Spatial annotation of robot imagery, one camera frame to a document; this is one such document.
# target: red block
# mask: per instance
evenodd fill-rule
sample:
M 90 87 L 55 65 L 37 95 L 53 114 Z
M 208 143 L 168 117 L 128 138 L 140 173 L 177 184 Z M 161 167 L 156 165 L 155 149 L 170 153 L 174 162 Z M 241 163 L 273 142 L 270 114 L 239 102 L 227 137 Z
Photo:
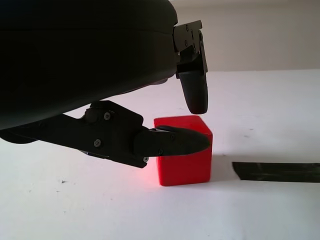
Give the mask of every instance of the red block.
M 213 134 L 197 115 L 162 117 L 154 120 L 154 126 L 167 125 L 185 128 L 205 134 L 210 147 L 204 151 L 184 156 L 159 156 L 157 168 L 162 186 L 206 183 L 210 180 Z

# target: black tape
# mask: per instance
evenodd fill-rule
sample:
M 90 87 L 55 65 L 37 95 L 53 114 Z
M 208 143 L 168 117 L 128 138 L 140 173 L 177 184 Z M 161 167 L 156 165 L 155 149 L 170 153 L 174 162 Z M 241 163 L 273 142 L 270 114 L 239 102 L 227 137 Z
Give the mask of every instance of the black tape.
M 233 162 L 241 180 L 320 183 L 320 163 Z

